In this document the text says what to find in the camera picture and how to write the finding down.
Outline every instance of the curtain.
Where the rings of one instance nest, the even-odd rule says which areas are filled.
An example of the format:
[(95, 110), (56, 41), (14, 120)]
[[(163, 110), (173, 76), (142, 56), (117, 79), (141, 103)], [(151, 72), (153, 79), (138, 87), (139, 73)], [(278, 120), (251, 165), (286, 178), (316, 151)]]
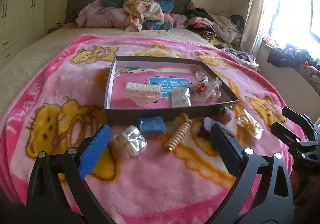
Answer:
[(263, 14), (264, 0), (250, 0), (249, 12), (242, 35), (240, 49), (254, 56), (257, 56), (263, 38)]

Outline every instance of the metal screw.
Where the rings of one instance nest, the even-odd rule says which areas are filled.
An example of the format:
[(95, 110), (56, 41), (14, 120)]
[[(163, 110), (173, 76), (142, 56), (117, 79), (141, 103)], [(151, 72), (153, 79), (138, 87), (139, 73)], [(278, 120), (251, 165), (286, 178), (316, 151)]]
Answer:
[(75, 147), (70, 147), (69, 149), (68, 149), (68, 154), (74, 154), (75, 152), (77, 151), (77, 149), (75, 148)]
[(251, 148), (249, 148), (249, 147), (246, 148), (244, 151), (245, 151), (245, 153), (248, 154), (248, 155), (252, 155), (252, 154), (253, 154), (253, 150), (252, 150)]
[(278, 159), (281, 159), (282, 155), (280, 153), (275, 153), (275, 157), (278, 158)]
[(40, 157), (40, 158), (42, 158), (44, 156), (45, 156), (45, 152), (43, 152), (43, 151), (38, 154), (38, 157)]

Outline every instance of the teal floral pillow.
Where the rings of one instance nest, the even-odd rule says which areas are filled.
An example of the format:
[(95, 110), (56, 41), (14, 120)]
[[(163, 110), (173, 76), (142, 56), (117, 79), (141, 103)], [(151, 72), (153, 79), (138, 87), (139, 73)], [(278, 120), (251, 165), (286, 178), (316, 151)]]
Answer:
[(173, 18), (164, 13), (164, 21), (159, 20), (146, 20), (142, 28), (147, 30), (170, 30), (173, 27)]

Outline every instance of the fleece blanket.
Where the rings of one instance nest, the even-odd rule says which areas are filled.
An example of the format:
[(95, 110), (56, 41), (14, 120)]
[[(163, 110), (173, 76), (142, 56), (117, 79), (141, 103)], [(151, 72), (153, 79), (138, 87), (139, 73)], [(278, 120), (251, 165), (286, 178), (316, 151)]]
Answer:
[[(103, 104), (111, 61), (115, 56), (164, 56), (198, 59), (241, 100), (233, 117), (247, 111), (264, 127), (260, 140), (249, 136), (234, 119), (228, 127), (243, 147), (261, 155), (283, 155), (289, 172), (292, 158), (270, 133), (273, 122), (283, 122), (298, 136), (301, 129), (281, 115), (285, 103), (263, 77), (214, 47), (152, 38), (81, 35), (40, 70), (20, 92), (0, 121), (0, 185), (13, 202), (26, 204), (34, 160), (40, 151), (63, 153), (78, 146), (106, 122)], [(109, 144), (86, 181), (107, 210), (118, 206), (127, 224), (205, 223), (217, 209), (235, 178), (228, 174), (211, 146), (203, 119), (194, 119), (191, 131), (172, 153), (163, 145), (177, 129), (166, 123), (167, 134), (148, 139), (141, 155), (121, 159)], [(120, 128), (112, 128), (113, 135)], [(60, 175), (66, 197), (79, 209)], [(246, 212), (257, 189), (241, 212)]]

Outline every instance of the beige bedspread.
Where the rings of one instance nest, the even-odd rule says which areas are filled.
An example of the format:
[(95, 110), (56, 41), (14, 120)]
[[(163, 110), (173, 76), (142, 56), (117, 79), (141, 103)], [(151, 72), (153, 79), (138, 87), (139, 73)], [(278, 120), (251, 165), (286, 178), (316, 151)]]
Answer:
[(172, 28), (168, 31), (141, 32), (125, 32), (123, 29), (116, 28), (59, 29), (28, 46), (0, 71), (0, 117), (3, 116), (21, 89), (46, 63), (78, 36), (90, 33), (103, 36), (161, 38), (212, 46), (200, 36), (186, 29)]

